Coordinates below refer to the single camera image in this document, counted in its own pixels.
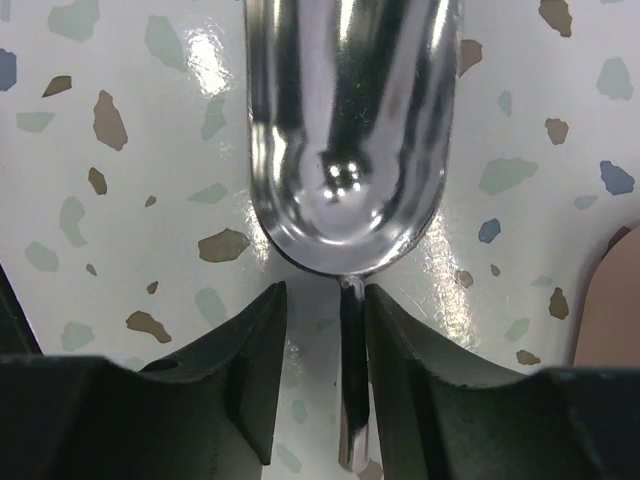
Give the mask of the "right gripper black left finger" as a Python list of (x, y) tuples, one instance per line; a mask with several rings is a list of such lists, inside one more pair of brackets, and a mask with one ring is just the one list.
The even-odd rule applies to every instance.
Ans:
[(3, 355), (5, 479), (258, 479), (270, 463), (284, 283), (139, 371), (99, 356)]

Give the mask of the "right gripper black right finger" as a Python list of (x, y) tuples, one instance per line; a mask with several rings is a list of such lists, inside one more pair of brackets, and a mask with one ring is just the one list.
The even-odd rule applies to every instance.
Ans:
[(635, 479), (639, 373), (523, 375), (366, 290), (371, 381), (388, 479)]

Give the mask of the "pink tray of lollipops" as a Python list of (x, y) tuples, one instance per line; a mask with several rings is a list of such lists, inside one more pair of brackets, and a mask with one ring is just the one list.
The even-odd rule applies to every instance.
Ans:
[(606, 253), (589, 284), (573, 364), (639, 365), (639, 230)]

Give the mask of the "metal scoop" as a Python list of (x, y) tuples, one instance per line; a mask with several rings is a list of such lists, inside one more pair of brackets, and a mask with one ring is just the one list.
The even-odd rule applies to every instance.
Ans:
[(458, 1), (249, 1), (251, 196), (273, 247), (340, 285), (338, 458), (368, 463), (364, 281), (423, 237), (441, 199)]

